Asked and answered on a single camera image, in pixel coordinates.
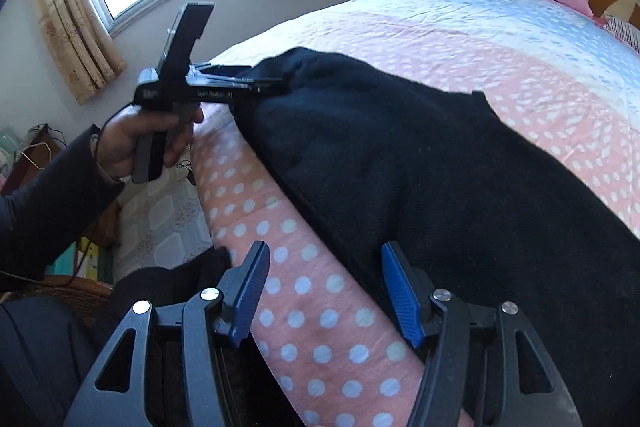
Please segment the left forearm black sleeve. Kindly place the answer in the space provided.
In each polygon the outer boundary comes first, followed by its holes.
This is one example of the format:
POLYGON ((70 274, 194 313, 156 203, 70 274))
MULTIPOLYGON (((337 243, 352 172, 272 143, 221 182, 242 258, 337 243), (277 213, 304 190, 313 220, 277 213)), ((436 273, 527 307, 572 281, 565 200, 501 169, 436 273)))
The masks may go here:
POLYGON ((96 162, 101 129, 91 126, 29 184, 1 197, 1 290, 40 280, 124 188, 96 162))

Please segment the person left hand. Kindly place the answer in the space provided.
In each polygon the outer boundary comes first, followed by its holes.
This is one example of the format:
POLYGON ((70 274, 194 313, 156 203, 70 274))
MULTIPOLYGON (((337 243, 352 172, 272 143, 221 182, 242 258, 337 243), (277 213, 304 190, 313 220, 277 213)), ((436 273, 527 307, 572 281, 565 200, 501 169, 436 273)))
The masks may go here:
POLYGON ((164 153, 164 166, 175 166, 193 141, 193 128, 201 124, 204 114, 198 106, 186 124, 180 124, 174 114, 149 112, 137 106, 127 106, 112 117, 102 129, 94 146, 94 158, 103 171, 114 181, 132 173, 134 149, 140 136, 178 128, 180 132, 164 153))

